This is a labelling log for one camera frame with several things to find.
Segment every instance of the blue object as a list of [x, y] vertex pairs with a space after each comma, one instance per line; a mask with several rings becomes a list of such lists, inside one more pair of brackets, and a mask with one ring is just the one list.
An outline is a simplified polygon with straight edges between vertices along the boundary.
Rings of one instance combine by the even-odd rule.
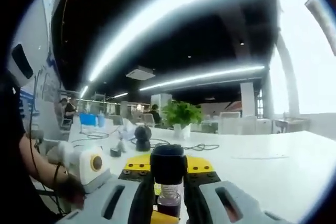
[[93, 114], [79, 113], [79, 121], [81, 125], [96, 125], [96, 116]]
[[104, 115], [98, 115], [98, 126], [104, 127], [105, 125], [105, 117]]

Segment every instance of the white pot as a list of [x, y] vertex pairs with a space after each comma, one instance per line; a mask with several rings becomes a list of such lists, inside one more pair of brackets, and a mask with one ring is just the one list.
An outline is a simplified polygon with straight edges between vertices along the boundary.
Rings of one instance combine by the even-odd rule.
[[191, 124], [187, 125], [183, 129], [180, 124], [174, 124], [174, 137], [177, 139], [188, 139], [190, 137]]

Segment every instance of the black cap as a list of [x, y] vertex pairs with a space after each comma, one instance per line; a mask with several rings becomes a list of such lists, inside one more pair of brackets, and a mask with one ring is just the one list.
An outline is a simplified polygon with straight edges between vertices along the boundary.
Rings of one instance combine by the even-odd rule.
[[150, 157], [155, 182], [162, 185], [179, 185], [185, 174], [184, 151], [180, 145], [160, 145]]

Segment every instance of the ceiling light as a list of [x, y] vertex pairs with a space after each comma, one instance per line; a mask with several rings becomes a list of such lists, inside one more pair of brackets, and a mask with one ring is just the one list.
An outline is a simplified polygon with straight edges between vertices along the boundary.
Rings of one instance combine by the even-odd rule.
[[155, 0], [142, 11], [140, 11], [132, 20], [130, 20], [119, 34], [114, 38], [111, 44], [106, 48], [103, 55], [95, 65], [89, 80], [94, 81], [102, 70], [120, 53], [129, 46], [141, 34], [149, 28], [157, 25], [164, 17], [171, 14], [178, 8], [187, 10], [188, 4], [201, 0]]
[[117, 94], [113, 98], [124, 97], [125, 95], [128, 95], [128, 93]]
[[83, 98], [83, 96], [85, 95], [85, 93], [86, 93], [86, 91], [88, 91], [88, 86], [85, 86], [84, 87], [84, 89], [83, 89], [83, 91], [81, 92], [81, 94], [80, 94], [80, 98], [82, 99]]
[[204, 79], [204, 78], [210, 78], [210, 77], [216, 77], [216, 76], [224, 76], [224, 75], [230, 75], [230, 74], [233, 74], [233, 73], [244, 73], [244, 72], [259, 71], [259, 70], [263, 70], [264, 68], [265, 68], [264, 66], [254, 66], [254, 67], [237, 68], [237, 69], [232, 69], [232, 70], [224, 70], [224, 71], [219, 71], [219, 72], [210, 72], [210, 73], [205, 73], [205, 74], [199, 74], [199, 75], [196, 75], [196, 76], [180, 78], [180, 79], [167, 81], [167, 82], [162, 82], [162, 83], [158, 83], [158, 84], [155, 84], [155, 85], [152, 85], [152, 86], [144, 87], [144, 88], [141, 88], [140, 91], [144, 91], [144, 90], [148, 90], [148, 89], [154, 89], [154, 88], [168, 86], [168, 85], [182, 83], [182, 82], [194, 81], [194, 80], [197, 80], [197, 79]]
[[201, 86], [209, 86], [209, 85], [219, 85], [224, 83], [233, 83], [233, 82], [246, 82], [246, 81], [255, 81], [260, 80], [262, 77], [253, 77], [253, 78], [242, 78], [242, 79], [233, 79], [233, 80], [225, 80], [225, 81], [214, 81], [214, 82], [207, 82], [207, 83], [200, 83], [200, 84], [191, 84], [189, 86], [179, 86], [179, 87], [172, 87], [164, 89], [164, 92], [170, 92], [174, 90], [180, 90], [180, 89], [188, 89], [188, 88], [197, 88]]

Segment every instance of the window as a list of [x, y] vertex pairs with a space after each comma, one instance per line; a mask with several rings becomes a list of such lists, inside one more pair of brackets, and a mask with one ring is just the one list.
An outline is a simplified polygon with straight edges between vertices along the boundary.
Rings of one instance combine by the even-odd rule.
[[263, 101], [263, 91], [260, 90], [259, 95], [257, 96], [257, 117], [264, 117], [264, 101]]
[[[327, 21], [332, 19], [328, 13], [322, 11], [323, 5], [318, 0], [279, 1], [283, 10], [279, 25], [296, 77], [300, 114], [335, 113], [336, 89], [332, 88], [336, 79], [336, 49], [332, 47], [334, 24]], [[280, 101], [285, 92], [288, 95], [285, 90], [286, 82], [281, 87], [283, 92], [279, 92], [279, 87], [274, 84], [280, 81], [277, 67], [274, 66], [273, 70], [271, 65], [270, 73], [274, 79], [271, 86], [274, 111], [275, 114], [283, 114], [286, 111], [278, 105], [288, 105], [287, 101], [286, 104]]]

